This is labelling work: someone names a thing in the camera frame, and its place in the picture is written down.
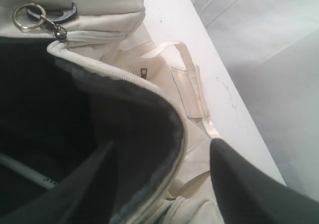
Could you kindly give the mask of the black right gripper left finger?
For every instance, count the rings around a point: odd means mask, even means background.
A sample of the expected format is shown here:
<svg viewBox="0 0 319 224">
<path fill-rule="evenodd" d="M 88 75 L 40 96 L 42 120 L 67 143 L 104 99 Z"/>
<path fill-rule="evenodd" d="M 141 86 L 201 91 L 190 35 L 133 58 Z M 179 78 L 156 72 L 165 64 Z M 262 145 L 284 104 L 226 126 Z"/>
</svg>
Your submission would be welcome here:
<svg viewBox="0 0 319 224">
<path fill-rule="evenodd" d="M 2 224 L 108 224 L 117 189 L 117 152 L 99 146 L 52 189 L 0 168 Z"/>
</svg>

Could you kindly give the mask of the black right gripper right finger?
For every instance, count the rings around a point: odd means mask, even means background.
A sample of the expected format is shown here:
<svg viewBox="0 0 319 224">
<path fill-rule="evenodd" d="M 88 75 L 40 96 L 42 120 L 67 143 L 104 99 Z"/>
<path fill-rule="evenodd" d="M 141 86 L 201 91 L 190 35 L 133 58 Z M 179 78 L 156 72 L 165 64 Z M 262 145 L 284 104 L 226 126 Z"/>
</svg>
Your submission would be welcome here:
<svg viewBox="0 0 319 224">
<path fill-rule="evenodd" d="M 227 224 L 317 224 L 319 203 L 256 168 L 227 142 L 210 144 L 210 175 Z"/>
</svg>

